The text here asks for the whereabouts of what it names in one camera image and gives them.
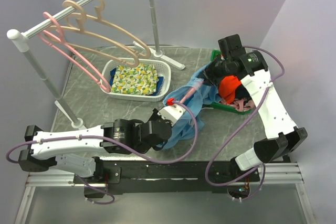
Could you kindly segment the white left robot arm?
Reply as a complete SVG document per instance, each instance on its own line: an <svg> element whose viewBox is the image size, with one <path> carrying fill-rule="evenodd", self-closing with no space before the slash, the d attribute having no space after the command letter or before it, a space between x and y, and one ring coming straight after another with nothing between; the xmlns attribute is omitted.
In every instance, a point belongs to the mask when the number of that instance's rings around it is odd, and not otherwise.
<svg viewBox="0 0 336 224"><path fill-rule="evenodd" d="M165 109L154 109L147 122L117 119L89 129L50 133L35 125L26 129L28 144L19 154L18 163L26 172L59 169L98 183L104 178L102 160L84 158L81 152L130 155L161 149L172 135L176 123Z"/></svg>

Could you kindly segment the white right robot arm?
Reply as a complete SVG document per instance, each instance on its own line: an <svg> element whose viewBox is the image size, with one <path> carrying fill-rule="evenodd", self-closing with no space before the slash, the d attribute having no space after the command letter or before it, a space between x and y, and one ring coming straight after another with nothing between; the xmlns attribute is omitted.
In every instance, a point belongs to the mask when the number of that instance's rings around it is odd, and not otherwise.
<svg viewBox="0 0 336 224"><path fill-rule="evenodd" d="M308 133L287 113L262 55L264 50L252 47L247 52L238 34L220 39L218 45L221 55L212 60L200 77L207 85L219 85L224 77L236 76L257 107L266 135L233 159L230 176L239 182L247 177L249 169L293 152Z"/></svg>

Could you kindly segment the light blue shorts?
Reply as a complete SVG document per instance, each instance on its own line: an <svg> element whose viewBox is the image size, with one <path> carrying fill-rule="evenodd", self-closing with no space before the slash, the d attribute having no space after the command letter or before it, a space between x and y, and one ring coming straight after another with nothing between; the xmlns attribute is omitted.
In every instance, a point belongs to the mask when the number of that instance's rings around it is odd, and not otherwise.
<svg viewBox="0 0 336 224"><path fill-rule="evenodd" d="M169 98L174 98L180 101L188 92L188 90L194 85L194 83L201 81L198 77L206 66L201 67L197 72L195 72L189 82L181 86L180 88L169 93L163 103ZM219 102L221 100L218 94L217 86L207 86L203 84L189 99L184 102L184 105L189 108L197 120L198 130L204 127L204 122L200 119L198 114L200 113L204 104L209 105L213 102ZM172 127L172 135L169 138L167 144L163 147L164 150L172 148L177 144L178 141L189 140L195 136L195 127L191 115L188 112L184 112L182 117L176 122Z"/></svg>

